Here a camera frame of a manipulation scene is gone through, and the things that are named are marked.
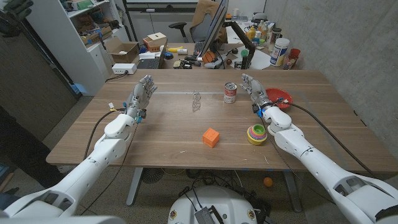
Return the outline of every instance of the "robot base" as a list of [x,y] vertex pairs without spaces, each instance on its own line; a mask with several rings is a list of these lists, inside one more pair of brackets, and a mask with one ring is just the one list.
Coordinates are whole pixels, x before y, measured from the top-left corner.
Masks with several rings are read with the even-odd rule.
[[[225,224],[257,223],[251,204],[233,190],[219,186],[204,186],[195,188],[195,192],[202,207],[214,206]],[[183,195],[174,202],[170,209],[168,224],[198,223],[195,218],[195,209],[187,197],[192,200],[198,211],[201,210],[198,200],[191,190],[187,192],[187,196]],[[211,217],[215,223],[218,223],[214,213],[211,214]]]

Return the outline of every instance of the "power strip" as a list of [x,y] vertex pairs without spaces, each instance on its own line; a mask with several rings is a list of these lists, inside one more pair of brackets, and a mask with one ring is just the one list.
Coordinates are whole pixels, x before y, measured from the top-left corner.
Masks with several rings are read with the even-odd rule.
[[137,70],[137,66],[135,63],[116,63],[112,67],[113,73],[116,75],[124,74],[124,72],[128,72],[127,74],[134,74]]

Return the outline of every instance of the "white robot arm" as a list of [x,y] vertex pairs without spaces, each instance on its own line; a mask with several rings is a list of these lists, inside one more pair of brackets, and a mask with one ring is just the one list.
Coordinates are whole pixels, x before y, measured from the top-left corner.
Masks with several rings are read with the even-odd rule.
[[322,184],[351,223],[376,223],[391,219],[398,223],[398,190],[391,185],[342,169],[305,138],[289,115],[268,99],[264,87],[253,77],[242,74],[241,87],[250,94],[254,107],[268,125],[276,144],[296,157]]
[[[145,118],[145,107],[156,90],[151,76],[145,76],[134,87],[128,98],[124,114],[105,127],[105,134],[96,142],[94,151],[74,168],[57,185],[20,198],[8,206],[0,217],[11,220],[29,219],[29,223],[38,218],[43,223],[49,218],[65,218],[73,215],[80,200],[91,188],[102,171],[126,151],[126,143],[131,140],[133,128],[141,118]],[[108,217],[109,223],[124,223],[116,217]]]

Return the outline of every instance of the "red plate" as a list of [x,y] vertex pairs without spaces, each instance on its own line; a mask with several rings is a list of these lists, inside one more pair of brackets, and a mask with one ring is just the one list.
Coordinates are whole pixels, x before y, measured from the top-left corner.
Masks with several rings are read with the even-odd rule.
[[[266,89],[268,99],[270,99],[272,102],[277,101],[279,98],[283,98],[283,100],[287,100],[289,103],[293,103],[293,98],[292,96],[286,92],[285,90],[281,90],[278,88],[268,88]],[[285,104],[285,103],[278,103],[277,105],[280,109],[288,108],[290,105]]]

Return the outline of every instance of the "office chair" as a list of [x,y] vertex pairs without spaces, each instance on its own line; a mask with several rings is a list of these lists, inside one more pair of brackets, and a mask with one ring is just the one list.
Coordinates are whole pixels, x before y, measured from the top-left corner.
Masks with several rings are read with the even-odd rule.
[[[211,21],[220,4],[210,0],[199,0],[192,19],[190,33],[194,42],[205,41]],[[188,43],[187,35],[185,35],[184,27],[186,22],[176,22],[169,25],[172,29],[179,29],[185,43]]]

